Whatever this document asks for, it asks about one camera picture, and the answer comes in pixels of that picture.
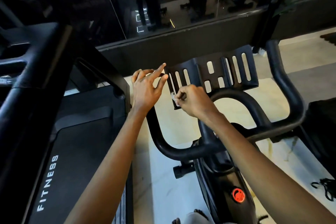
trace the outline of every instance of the red button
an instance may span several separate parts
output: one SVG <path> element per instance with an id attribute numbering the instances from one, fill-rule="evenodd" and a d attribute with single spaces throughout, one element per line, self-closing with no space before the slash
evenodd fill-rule
<path id="1" fill-rule="evenodd" d="M 240 188 L 235 188 L 232 191 L 232 196 L 233 196 L 233 199 L 238 203 L 242 203 L 245 200 L 245 193 Z"/>

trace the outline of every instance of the treadmill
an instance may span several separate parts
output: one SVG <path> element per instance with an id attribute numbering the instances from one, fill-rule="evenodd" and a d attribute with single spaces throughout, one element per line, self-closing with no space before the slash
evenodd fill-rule
<path id="1" fill-rule="evenodd" d="M 61 224 L 126 120 L 129 86 L 58 23 L 0 31 L 0 71 L 2 219 Z M 74 71 L 110 85 L 64 96 Z M 132 168 L 113 223 L 133 223 Z"/>

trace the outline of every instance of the gray pants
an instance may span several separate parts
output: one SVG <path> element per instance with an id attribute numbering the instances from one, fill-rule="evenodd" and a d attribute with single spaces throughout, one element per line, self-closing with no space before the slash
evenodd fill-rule
<path id="1" fill-rule="evenodd" d="M 183 224 L 211 224 L 211 222 L 208 221 L 199 213 L 188 213 Z"/>

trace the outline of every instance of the spin bike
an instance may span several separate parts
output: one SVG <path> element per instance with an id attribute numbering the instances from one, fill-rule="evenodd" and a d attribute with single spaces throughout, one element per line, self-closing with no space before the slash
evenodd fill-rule
<path id="1" fill-rule="evenodd" d="M 258 87 L 258 77 L 254 64 L 251 46 L 246 45 L 232 52 L 216 53 L 191 59 L 182 64 L 166 67 L 172 82 L 168 80 L 170 92 L 179 90 L 175 72 L 179 73 L 182 86 L 187 85 L 184 70 L 187 70 L 191 84 L 202 86 L 205 81 L 211 84 L 208 93 L 214 102 L 221 98 L 233 98 L 240 101 L 249 110 L 256 127 L 246 129 L 233 123 L 234 127 L 255 147 L 256 141 L 274 137 L 292 130 L 302 123 L 305 117 L 303 100 L 292 82 L 289 80 L 281 61 L 278 41 L 266 43 L 266 50 L 272 76 L 285 95 L 289 107 L 289 116 L 280 121 L 271 122 L 257 101 L 244 90 Z M 247 77 L 242 56 L 245 54 L 250 76 Z M 233 56 L 236 57 L 241 82 L 237 79 Z M 214 73 L 209 73 L 207 62 L 212 61 Z M 218 78 L 223 78 L 225 87 L 220 87 Z M 253 198 L 242 178 L 242 175 L 232 161 L 229 153 L 214 132 L 202 121 L 198 120 L 201 137 L 194 141 L 191 147 L 177 149 L 170 146 L 162 136 L 160 124 L 153 107 L 147 121 L 150 134 L 156 147 L 168 158 L 181 161 L 181 166 L 174 167 L 175 178 L 195 171 L 204 201 L 216 224 L 233 222 L 237 224 L 257 224 Z"/>

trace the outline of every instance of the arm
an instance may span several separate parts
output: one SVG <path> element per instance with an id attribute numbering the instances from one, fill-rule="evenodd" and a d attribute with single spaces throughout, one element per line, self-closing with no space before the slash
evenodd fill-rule
<path id="1" fill-rule="evenodd" d="M 65 224 L 112 223 L 124 191 L 141 125 L 161 96 L 168 78 L 168 75 L 162 76 L 157 87 L 153 87 L 154 80 L 165 65 L 155 71 L 140 69 L 133 74 L 133 108 Z"/>
<path id="2" fill-rule="evenodd" d="M 180 99 L 185 93 L 187 98 Z M 250 144 L 220 113 L 202 87 L 180 88 L 178 104 L 219 136 L 253 192 L 277 224 L 336 223 L 304 188 Z"/>

